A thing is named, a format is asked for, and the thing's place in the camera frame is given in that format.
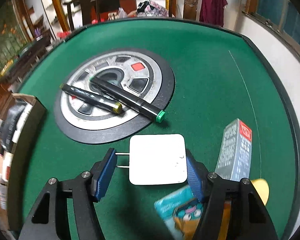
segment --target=maroon towel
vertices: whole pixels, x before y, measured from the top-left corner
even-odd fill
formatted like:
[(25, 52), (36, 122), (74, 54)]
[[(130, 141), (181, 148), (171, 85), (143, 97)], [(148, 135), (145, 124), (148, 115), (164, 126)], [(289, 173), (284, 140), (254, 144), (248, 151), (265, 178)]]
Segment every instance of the maroon towel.
[(223, 7), (226, 0), (202, 0), (199, 21), (223, 27)]

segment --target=green marker cap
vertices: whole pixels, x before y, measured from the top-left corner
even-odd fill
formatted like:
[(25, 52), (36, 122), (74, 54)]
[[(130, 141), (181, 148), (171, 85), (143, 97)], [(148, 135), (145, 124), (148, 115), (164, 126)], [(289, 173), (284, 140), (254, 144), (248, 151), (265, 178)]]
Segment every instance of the green marker cap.
[(166, 112), (161, 110), (155, 119), (156, 122), (161, 123), (165, 114)]

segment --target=black marker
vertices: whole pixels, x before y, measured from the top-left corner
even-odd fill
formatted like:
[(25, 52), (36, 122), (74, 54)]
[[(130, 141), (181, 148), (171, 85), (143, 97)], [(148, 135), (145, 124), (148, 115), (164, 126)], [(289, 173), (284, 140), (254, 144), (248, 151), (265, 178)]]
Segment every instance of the black marker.
[(130, 106), (132, 109), (136, 110), (137, 112), (149, 117), (150, 119), (156, 122), (162, 122), (163, 116), (165, 112), (156, 106), (151, 105), (147, 101), (113, 85), (107, 81), (104, 81), (100, 78), (93, 77), (90, 79), (90, 82), (93, 85), (98, 86), (101, 90), (105, 93), (109, 94), (110, 96), (114, 97), (115, 99), (121, 101), (122, 103)]
[(122, 105), (119, 102), (111, 100), (109, 98), (100, 96), (98, 94), (89, 92), (87, 90), (83, 90), (81, 88), (69, 86), (67, 84), (61, 84), (60, 88), (62, 89), (62, 91), (66, 92), (67, 94), (71, 96), (75, 96), (80, 100), (84, 101), (85, 103), (88, 103), (92, 106), (97, 106), (102, 109), (106, 109), (115, 114), (120, 114), (122, 111)]

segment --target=window frame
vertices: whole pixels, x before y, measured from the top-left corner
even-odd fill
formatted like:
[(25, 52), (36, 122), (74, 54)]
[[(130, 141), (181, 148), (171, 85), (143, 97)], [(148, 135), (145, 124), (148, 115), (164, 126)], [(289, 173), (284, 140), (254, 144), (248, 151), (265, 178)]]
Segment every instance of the window frame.
[(283, 30), (284, 24), (287, 19), (289, 2), (291, 1), (284, 0), (279, 25), (272, 23), (269, 19), (266, 19), (265, 17), (256, 13), (256, 11), (258, 10), (258, 2), (259, 0), (247, 0), (243, 13), (248, 14), (250, 17), (253, 17), (259, 23), (264, 25), (267, 30), (275, 33), (279, 40), (287, 45), (289, 49), (293, 49), (296, 56), (300, 59), (300, 44)]

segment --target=colorful book cover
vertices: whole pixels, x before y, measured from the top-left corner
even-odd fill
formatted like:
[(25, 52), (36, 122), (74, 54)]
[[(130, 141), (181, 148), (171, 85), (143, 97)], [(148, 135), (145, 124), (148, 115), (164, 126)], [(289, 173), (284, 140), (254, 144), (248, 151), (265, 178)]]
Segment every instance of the colorful book cover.
[(156, 201), (154, 208), (175, 240), (191, 240), (203, 212), (189, 186)]

